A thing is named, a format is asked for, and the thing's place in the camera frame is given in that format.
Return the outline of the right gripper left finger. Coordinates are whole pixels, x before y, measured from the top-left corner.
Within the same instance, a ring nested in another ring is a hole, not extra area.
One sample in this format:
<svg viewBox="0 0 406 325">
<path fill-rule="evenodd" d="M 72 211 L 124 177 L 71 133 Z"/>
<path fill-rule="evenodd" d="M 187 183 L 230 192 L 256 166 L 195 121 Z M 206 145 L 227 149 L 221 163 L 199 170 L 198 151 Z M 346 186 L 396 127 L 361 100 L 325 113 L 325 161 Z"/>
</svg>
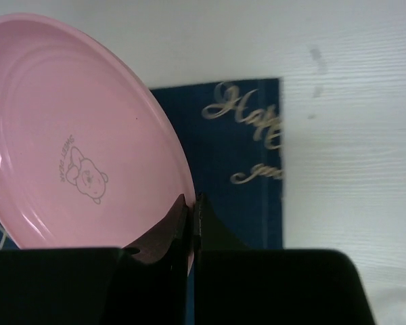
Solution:
<svg viewBox="0 0 406 325">
<path fill-rule="evenodd" d="M 123 249 L 135 260 L 151 265 L 165 257 L 171 248 L 174 253 L 181 251 L 189 267 L 189 207 L 184 194 L 178 195 L 157 224 Z"/>
</svg>

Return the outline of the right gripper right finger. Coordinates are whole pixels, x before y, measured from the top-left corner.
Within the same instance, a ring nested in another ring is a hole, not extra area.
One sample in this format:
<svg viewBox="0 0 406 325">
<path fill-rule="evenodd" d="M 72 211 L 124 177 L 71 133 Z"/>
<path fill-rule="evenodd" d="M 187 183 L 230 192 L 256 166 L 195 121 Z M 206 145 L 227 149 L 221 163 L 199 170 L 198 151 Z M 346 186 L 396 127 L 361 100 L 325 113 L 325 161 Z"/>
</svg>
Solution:
<svg viewBox="0 0 406 325">
<path fill-rule="evenodd" d="M 201 193 L 194 207 L 193 246 L 195 251 L 248 251 L 245 245 L 217 217 L 207 195 Z"/>
</svg>

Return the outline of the navy blue placemat cloth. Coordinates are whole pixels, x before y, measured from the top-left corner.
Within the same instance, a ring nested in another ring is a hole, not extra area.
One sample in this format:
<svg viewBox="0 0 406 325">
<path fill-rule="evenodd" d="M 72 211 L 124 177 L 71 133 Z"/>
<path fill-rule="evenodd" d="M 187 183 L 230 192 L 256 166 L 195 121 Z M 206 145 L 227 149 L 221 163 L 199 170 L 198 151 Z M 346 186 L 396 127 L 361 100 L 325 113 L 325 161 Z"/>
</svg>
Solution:
<svg viewBox="0 0 406 325">
<path fill-rule="evenodd" d="M 282 246 L 278 79 L 150 90 L 183 148 L 196 198 L 245 245 Z M 0 324 L 182 324 L 189 267 L 171 248 L 145 265 L 124 247 L 0 251 Z"/>
</svg>

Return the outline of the pink plastic plate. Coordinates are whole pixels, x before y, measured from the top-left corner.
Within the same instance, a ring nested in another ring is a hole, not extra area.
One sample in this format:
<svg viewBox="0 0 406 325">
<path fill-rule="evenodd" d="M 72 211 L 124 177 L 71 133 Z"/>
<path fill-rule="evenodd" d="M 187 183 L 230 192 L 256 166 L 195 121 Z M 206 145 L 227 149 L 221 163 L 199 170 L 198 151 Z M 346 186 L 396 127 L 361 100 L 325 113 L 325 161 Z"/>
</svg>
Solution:
<svg viewBox="0 0 406 325">
<path fill-rule="evenodd" d="M 150 90 L 82 31 L 0 17 L 0 223 L 19 248 L 124 247 L 194 185 Z"/>
</svg>

